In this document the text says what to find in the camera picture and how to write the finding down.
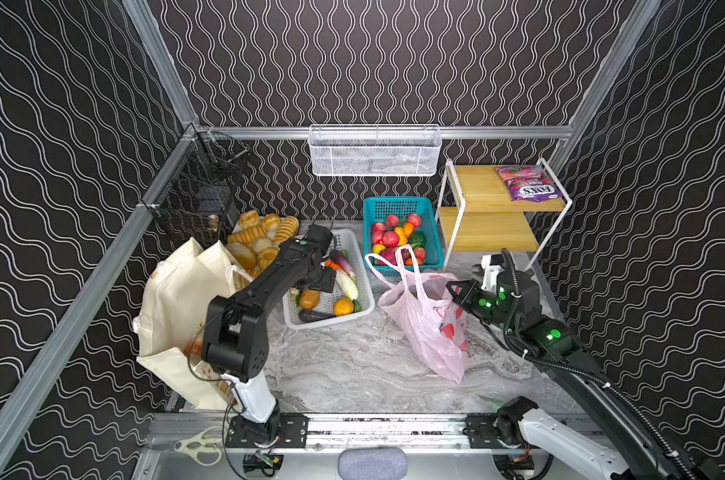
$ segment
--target black wire basket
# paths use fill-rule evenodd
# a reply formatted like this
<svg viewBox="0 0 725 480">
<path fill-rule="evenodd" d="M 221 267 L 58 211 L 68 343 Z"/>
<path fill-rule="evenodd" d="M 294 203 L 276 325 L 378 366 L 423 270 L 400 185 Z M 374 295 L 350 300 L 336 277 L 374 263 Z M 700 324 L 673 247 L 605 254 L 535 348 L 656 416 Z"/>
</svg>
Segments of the black wire basket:
<svg viewBox="0 0 725 480">
<path fill-rule="evenodd" d="M 160 202 L 150 208 L 174 242 L 193 236 L 205 248 L 219 240 L 225 244 L 239 218 L 234 192 L 250 148 L 241 141 L 226 139 L 219 142 L 198 137 L 193 151 L 185 155 L 160 195 Z"/>
</svg>

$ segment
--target canvas bag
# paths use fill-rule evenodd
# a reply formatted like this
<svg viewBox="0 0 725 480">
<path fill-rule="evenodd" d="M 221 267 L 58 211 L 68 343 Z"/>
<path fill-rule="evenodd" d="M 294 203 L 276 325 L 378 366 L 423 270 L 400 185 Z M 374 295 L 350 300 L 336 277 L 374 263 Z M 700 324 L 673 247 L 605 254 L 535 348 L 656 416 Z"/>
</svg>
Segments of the canvas bag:
<svg viewBox="0 0 725 480">
<path fill-rule="evenodd" d="M 244 287 L 244 272 L 220 242 L 203 251 L 190 238 L 159 262 L 146 281 L 141 311 L 133 321 L 138 363 L 196 408 L 226 409 L 230 388 L 223 381 L 194 378 L 184 348 L 205 323 L 208 303 L 216 295 L 228 297 Z"/>
<path fill-rule="evenodd" d="M 401 246 L 395 253 L 396 266 L 380 255 L 365 255 L 373 274 L 390 288 L 378 299 L 378 306 L 405 332 L 419 360 L 439 376 L 461 383 L 469 362 L 466 316 L 447 291 L 447 282 L 458 278 L 441 272 L 421 273 L 416 263 L 411 272 L 405 268 L 402 259 L 402 251 L 406 248 L 410 250 L 411 258 L 415 258 L 410 245 Z M 395 269 L 400 274 L 400 282 L 390 283 L 373 268 L 371 258 Z M 411 292 L 412 287 L 417 296 Z"/>
</svg>

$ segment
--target gray marble surface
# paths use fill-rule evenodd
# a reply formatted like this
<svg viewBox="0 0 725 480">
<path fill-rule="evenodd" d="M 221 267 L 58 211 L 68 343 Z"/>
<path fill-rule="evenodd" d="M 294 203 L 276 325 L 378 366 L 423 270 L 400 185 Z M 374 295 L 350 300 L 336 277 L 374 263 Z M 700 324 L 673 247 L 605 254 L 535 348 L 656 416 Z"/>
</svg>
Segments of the gray marble surface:
<svg viewBox="0 0 725 480">
<path fill-rule="evenodd" d="M 336 222 L 334 228 L 355 231 L 363 250 L 361 223 Z M 525 254 L 514 258 L 527 263 Z M 471 266 L 480 259 L 481 254 L 454 254 L 447 271 L 459 279 L 471 278 Z M 369 271 L 367 276 L 377 301 L 387 286 Z M 551 315 L 543 297 L 541 302 L 543 312 Z M 279 305 L 267 326 L 270 356 L 264 373 L 285 411 L 494 412 L 521 395 L 552 413 L 582 412 L 530 362 L 496 345 L 476 319 L 467 325 L 469 366 L 460 385 L 421 363 L 405 334 L 378 307 L 359 320 L 291 330 Z"/>
</svg>

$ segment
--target wooden board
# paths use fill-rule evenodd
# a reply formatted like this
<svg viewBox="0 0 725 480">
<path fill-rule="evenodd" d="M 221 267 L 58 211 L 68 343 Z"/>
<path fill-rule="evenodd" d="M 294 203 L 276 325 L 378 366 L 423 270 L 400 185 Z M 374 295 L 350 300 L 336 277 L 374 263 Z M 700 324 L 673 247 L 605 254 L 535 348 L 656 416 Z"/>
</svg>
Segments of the wooden board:
<svg viewBox="0 0 725 480">
<path fill-rule="evenodd" d="M 495 165 L 456 165 L 467 212 L 561 212 L 561 198 L 545 202 L 512 200 Z"/>
<path fill-rule="evenodd" d="M 450 242 L 458 217 L 458 208 L 443 206 L 440 222 L 445 242 Z M 456 236 L 455 252 L 498 252 L 502 248 L 515 252 L 534 252 L 538 242 L 521 213 L 463 213 Z"/>
</svg>

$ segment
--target white plastic basket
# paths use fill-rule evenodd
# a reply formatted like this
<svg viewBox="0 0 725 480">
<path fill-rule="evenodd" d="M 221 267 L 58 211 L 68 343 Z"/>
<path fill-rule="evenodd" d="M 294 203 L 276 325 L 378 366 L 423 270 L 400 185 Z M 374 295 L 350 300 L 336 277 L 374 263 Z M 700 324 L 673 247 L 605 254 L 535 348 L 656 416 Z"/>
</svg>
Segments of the white plastic basket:
<svg viewBox="0 0 725 480">
<path fill-rule="evenodd" d="M 301 311 L 301 308 L 296 305 L 296 301 L 294 299 L 290 298 L 290 295 L 285 294 L 282 297 L 282 310 L 285 312 L 285 324 L 293 330 L 315 329 L 320 326 L 328 326 L 336 323 L 356 320 L 361 316 L 365 316 L 372 312 L 375 307 L 373 291 L 370 288 L 370 282 L 367 280 L 365 262 L 362 260 L 362 254 L 360 253 L 360 248 L 357 245 L 357 237 L 348 228 L 339 228 L 338 230 L 331 230 L 331 232 L 337 240 L 336 249 L 346 250 L 348 252 L 349 263 L 352 264 L 352 268 L 355 269 L 355 274 L 357 275 L 357 290 L 359 290 L 357 302 L 360 302 L 362 312 L 336 316 L 327 320 L 304 323 L 299 320 L 299 312 Z M 338 287 L 338 284 L 336 284 L 333 289 L 333 293 L 323 292 L 320 294 L 319 304 L 313 310 L 333 313 L 333 305 L 335 305 L 336 301 L 343 296 L 344 293 Z"/>
<path fill-rule="evenodd" d="M 315 124 L 309 145 L 319 177 L 431 177 L 442 137 L 437 125 Z"/>
</svg>

